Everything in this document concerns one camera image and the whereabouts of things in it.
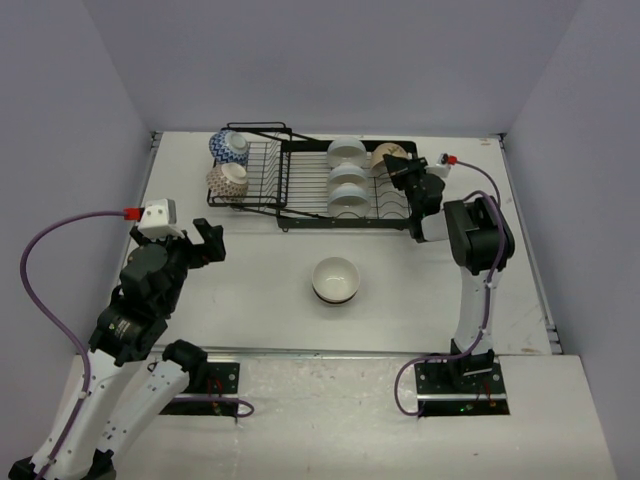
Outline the beige bowl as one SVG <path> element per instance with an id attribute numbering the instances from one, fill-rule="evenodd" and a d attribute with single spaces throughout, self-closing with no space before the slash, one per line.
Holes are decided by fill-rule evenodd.
<path id="1" fill-rule="evenodd" d="M 379 145 L 371 154 L 370 173 L 377 177 L 387 172 L 384 162 L 385 155 L 392 155 L 399 158 L 408 159 L 409 154 L 399 144 L 386 142 Z"/>
<path id="2" fill-rule="evenodd" d="M 357 267 L 342 257 L 321 260 L 315 266 L 311 279 L 315 294 L 332 299 L 356 295 L 361 282 Z"/>

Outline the black bowl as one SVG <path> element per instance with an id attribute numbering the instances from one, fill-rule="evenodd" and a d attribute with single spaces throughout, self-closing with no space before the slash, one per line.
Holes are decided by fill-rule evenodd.
<path id="1" fill-rule="evenodd" d="M 352 295 L 352 296 L 347 297 L 347 298 L 332 299 L 332 298 L 327 298 L 327 297 L 324 297 L 322 295 L 319 295 L 316 292 L 316 297 L 319 300 L 321 300 L 324 303 L 329 304 L 329 305 L 342 305 L 342 304 L 345 304 L 345 303 L 349 302 L 350 300 L 352 300 L 355 297 L 355 295 Z"/>

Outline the beige bowl front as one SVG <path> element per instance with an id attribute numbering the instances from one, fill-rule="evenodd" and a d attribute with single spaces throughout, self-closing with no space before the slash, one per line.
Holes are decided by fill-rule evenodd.
<path id="1" fill-rule="evenodd" d="M 315 266 L 311 279 L 315 294 L 332 299 L 356 295 L 361 282 L 357 267 L 342 257 L 321 260 Z"/>

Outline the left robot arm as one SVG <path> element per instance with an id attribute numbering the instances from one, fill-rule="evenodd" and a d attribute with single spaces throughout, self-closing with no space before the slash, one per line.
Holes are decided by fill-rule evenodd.
<path id="1" fill-rule="evenodd" d="M 221 226 L 193 222 L 202 243 L 193 243 L 173 223 L 130 231 L 129 254 L 101 312 L 73 395 L 44 444 L 16 461 L 11 479 L 113 479 L 116 465 L 149 423 L 183 391 L 195 393 L 208 379 L 206 353 L 178 340 L 164 351 L 149 386 L 125 405 L 122 393 L 167 328 L 192 269 L 226 257 Z"/>

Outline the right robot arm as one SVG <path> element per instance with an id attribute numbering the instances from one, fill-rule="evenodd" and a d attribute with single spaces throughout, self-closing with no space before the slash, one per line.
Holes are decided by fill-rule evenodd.
<path id="1" fill-rule="evenodd" d="M 454 391 L 467 393 L 493 368 L 492 296 L 515 252 L 500 198 L 476 190 L 461 200 L 445 202 L 445 182 L 427 170 L 424 159 L 386 154 L 383 161 L 394 188 L 407 199 L 408 230 L 413 240 L 424 243 L 423 221 L 444 214 L 450 251 L 462 278 L 460 315 L 450 353 L 433 356 L 425 363 L 432 367 L 431 378 L 446 378 Z"/>

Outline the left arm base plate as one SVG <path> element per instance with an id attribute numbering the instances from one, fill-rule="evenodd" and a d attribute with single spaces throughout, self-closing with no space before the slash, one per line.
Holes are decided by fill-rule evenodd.
<path id="1" fill-rule="evenodd" d="M 191 381 L 181 394 L 204 397 L 236 397 L 240 376 L 237 362 L 208 362 L 206 370 Z M 161 411 L 169 416 L 235 417 L 239 407 L 229 402 L 171 402 Z"/>

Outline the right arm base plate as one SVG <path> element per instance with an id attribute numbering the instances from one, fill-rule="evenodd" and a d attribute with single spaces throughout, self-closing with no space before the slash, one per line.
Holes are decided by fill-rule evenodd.
<path id="1" fill-rule="evenodd" d="M 509 415 L 501 365 L 492 353 L 414 366 L 419 417 Z"/>

